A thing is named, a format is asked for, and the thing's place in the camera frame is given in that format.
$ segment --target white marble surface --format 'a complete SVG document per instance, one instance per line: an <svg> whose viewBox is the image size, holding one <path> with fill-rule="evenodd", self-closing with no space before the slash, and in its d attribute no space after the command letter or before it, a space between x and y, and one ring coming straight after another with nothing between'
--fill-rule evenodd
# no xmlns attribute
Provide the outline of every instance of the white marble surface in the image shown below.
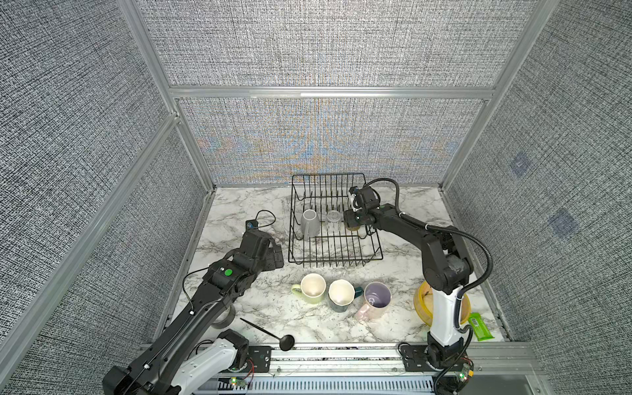
<svg viewBox="0 0 632 395"><path fill-rule="evenodd" d="M382 202L393 202L394 192L380 187ZM254 218L260 209L275 213L276 223L264 228L283 247L285 266L263 272L252 287L235 301L237 316L230 328L247 337L251 343L269 343L274 339L246 325L239 318L265 327L277 336L294 335L297 343L364 343L425 341L429 327L415 312L413 295L423 282L421 253L408 242L387 232L380 232L384 259L371 261L366 266L309 267L288 263L289 206L291 188L220 188L213 201L206 225L197 246L190 270L194 271L219 260L241 241L244 223ZM446 226L451 224L446 208L436 188L402 188L400 207L407 214L423 221ZM264 214L260 223L265 223ZM387 284L392 302L386 314L375 321L360 322L354 313L363 303L356 299L345 313L334 313L326 300L309 305L290 292L292 284L300 283L308 273L321 274L329 285L336 279L347 279L354 286L365 286L371 281ZM195 293L204 272L191 275L185 284L189 295ZM487 300L480 288L468 292L472 311L483 317L495 337L489 341L502 341L502 335L493 318ZM175 314L186 306L184 293L180 294ZM220 331L209 329L204 339L214 339Z"/></svg>

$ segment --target light green mug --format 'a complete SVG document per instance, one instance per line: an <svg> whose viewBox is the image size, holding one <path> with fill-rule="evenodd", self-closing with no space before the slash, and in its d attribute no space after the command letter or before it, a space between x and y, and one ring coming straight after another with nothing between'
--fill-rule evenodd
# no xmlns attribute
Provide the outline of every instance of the light green mug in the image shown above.
<svg viewBox="0 0 632 395"><path fill-rule="evenodd" d="M307 303L315 305L325 298L327 283L325 279L316 273L310 273L303 277L300 284L292 285L292 293L302 297Z"/></svg>

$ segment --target pink mug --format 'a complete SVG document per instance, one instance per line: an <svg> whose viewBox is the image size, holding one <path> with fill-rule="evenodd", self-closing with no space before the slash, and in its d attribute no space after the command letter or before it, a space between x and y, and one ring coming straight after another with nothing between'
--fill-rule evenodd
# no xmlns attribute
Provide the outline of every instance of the pink mug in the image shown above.
<svg viewBox="0 0 632 395"><path fill-rule="evenodd" d="M391 290L384 284L374 281L364 289L364 305L355 317L359 321L374 320L386 312L391 302Z"/></svg>

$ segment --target mug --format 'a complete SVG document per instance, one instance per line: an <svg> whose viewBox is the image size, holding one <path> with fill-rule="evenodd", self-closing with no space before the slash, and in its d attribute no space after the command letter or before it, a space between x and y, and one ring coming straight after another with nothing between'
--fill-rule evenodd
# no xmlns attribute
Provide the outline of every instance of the mug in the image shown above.
<svg viewBox="0 0 632 395"><path fill-rule="evenodd" d="M384 284L374 281L364 289L364 305L355 314L356 319L374 320L386 312L391 302L391 290Z"/></svg>
<svg viewBox="0 0 632 395"><path fill-rule="evenodd" d="M302 296L303 299L312 305L320 303L325 297L325 289L327 283L325 279L316 273L310 273L303 277L301 284L292 285L292 293L296 296Z"/></svg>
<svg viewBox="0 0 632 395"><path fill-rule="evenodd" d="M303 239L318 236L320 233L320 218L316 211L312 209L305 210L301 217L301 232Z"/></svg>
<svg viewBox="0 0 632 395"><path fill-rule="evenodd" d="M344 313L351 302L363 292L362 287L354 288L347 280L336 280L329 286L329 307L336 313Z"/></svg>

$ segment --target textured wall panel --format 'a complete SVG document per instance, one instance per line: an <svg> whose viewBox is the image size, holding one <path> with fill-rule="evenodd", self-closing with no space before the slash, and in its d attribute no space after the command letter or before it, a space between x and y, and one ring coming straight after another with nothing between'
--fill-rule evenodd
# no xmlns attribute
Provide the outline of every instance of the textured wall panel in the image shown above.
<svg viewBox="0 0 632 395"><path fill-rule="evenodd" d="M173 84L493 85L536 0L139 0Z"/></svg>
<svg viewBox="0 0 632 395"><path fill-rule="evenodd" d="M632 3L563 0L447 193L558 395L632 385L630 48Z"/></svg>
<svg viewBox="0 0 632 395"><path fill-rule="evenodd" d="M216 183L362 171L438 183L480 100L182 99Z"/></svg>
<svg viewBox="0 0 632 395"><path fill-rule="evenodd" d="M167 112L115 1L0 11L0 341Z"/></svg>
<svg viewBox="0 0 632 395"><path fill-rule="evenodd" d="M3 394L98 394L151 341L206 194L173 131Z"/></svg>

